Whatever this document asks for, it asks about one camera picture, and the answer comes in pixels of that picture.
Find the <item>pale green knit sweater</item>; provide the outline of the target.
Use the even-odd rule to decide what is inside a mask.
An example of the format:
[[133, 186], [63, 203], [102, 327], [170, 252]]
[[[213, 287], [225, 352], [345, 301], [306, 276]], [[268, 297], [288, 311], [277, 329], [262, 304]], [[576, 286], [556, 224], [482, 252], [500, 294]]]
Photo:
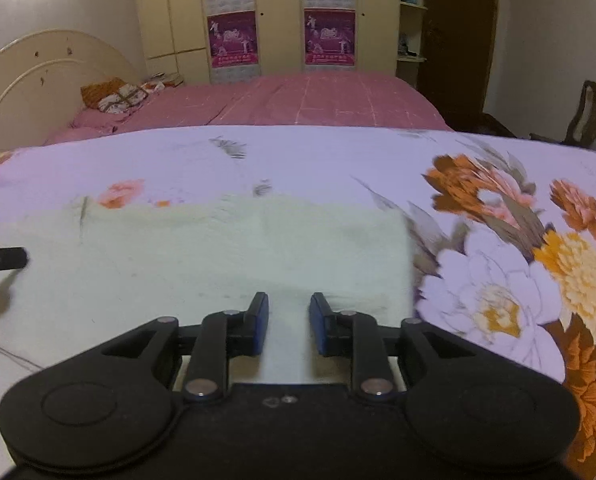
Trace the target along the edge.
[[[395, 210], [226, 196], [208, 205], [97, 206], [82, 198], [0, 225], [0, 247], [26, 248], [0, 273], [0, 399], [19, 379], [159, 316], [183, 324], [270, 298], [263, 355], [244, 382], [337, 382], [315, 351], [307, 306], [398, 325], [413, 312], [412, 251]], [[0, 474], [12, 462], [0, 438]]]

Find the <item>cream round headboard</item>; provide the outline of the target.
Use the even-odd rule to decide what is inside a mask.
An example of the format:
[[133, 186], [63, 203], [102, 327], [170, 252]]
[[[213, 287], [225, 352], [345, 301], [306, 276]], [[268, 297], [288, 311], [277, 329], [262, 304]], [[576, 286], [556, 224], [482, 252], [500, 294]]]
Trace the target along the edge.
[[0, 50], [0, 151], [45, 143], [83, 108], [80, 88], [140, 72], [116, 48], [85, 32], [44, 30]]

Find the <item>floral lilac bedsheet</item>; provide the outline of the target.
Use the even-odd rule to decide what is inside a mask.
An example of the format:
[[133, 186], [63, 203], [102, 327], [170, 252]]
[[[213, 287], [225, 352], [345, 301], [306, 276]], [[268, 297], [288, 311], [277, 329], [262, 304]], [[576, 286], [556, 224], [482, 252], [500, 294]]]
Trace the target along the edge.
[[234, 378], [263, 346], [229, 362], [223, 399], [188, 402], [181, 328], [203, 319], [159, 316], [4, 392], [0, 479], [596, 479], [595, 153], [298, 126], [0, 151], [0, 225], [82, 198], [120, 209], [226, 196], [403, 216], [413, 312], [376, 320], [398, 329], [398, 394], [353, 396], [350, 361], [320, 356], [309, 320], [316, 354], [342, 364], [337, 382]]

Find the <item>orange patterned pillow pile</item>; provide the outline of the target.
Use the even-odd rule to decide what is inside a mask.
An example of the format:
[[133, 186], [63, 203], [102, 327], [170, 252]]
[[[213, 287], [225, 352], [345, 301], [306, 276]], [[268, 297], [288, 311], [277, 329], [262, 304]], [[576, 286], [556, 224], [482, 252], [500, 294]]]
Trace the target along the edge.
[[100, 113], [122, 114], [140, 106], [152, 94], [182, 84], [184, 79], [180, 74], [157, 74], [142, 84], [112, 78], [98, 84], [87, 84], [80, 88], [80, 94], [86, 108]]

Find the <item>pink checked bed cover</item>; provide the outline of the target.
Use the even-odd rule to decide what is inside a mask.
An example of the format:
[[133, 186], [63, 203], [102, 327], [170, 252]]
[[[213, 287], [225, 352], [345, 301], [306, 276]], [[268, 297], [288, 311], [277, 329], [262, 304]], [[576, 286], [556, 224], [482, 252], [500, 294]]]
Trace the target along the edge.
[[404, 80], [343, 70], [167, 88], [121, 114], [82, 110], [44, 143], [224, 125], [450, 129], [437, 109]]

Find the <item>lower left pink poster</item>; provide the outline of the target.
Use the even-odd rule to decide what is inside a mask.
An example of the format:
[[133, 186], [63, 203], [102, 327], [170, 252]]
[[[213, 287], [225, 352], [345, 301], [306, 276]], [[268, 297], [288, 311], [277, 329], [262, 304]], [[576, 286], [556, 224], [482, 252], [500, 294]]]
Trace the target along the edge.
[[261, 75], [255, 11], [209, 16], [208, 44], [213, 84], [243, 82]]

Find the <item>lower right pink poster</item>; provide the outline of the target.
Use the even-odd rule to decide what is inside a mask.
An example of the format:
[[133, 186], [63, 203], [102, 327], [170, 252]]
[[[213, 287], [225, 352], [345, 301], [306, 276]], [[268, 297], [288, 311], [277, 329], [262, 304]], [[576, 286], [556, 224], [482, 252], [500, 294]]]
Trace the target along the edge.
[[304, 11], [304, 64], [307, 67], [355, 66], [355, 12], [338, 9]]

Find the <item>cream wardrobe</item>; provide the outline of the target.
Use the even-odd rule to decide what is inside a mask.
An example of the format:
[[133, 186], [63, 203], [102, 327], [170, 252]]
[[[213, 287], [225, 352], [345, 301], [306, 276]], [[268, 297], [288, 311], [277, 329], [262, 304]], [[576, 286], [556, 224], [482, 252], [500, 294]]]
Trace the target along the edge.
[[[136, 0], [149, 73], [213, 84], [205, 0]], [[304, 64], [303, 0], [255, 0], [260, 76], [320, 70], [397, 71], [400, 0], [356, 0], [355, 66]]]

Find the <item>dark wooden chair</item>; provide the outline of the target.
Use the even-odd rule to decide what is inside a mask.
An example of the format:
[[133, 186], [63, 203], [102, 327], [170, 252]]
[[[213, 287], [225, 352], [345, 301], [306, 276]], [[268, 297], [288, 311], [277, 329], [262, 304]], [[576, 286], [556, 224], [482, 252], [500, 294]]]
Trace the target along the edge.
[[531, 133], [530, 139], [596, 152], [596, 81], [583, 82], [578, 108], [561, 141]]

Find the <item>corner shelf unit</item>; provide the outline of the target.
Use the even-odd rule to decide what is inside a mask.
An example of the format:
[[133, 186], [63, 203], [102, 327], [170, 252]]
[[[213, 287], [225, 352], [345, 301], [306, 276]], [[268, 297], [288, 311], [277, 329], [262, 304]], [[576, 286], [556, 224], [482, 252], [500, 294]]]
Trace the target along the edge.
[[414, 88], [426, 61], [421, 47], [426, 12], [425, 0], [400, 0], [397, 76]]

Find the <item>dark wooden door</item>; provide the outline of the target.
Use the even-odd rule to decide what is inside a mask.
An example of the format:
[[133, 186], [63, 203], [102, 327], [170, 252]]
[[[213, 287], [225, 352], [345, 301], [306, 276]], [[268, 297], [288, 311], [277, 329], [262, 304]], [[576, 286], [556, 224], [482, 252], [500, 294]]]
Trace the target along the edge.
[[425, 0], [417, 90], [450, 128], [476, 130], [493, 60], [498, 0]]

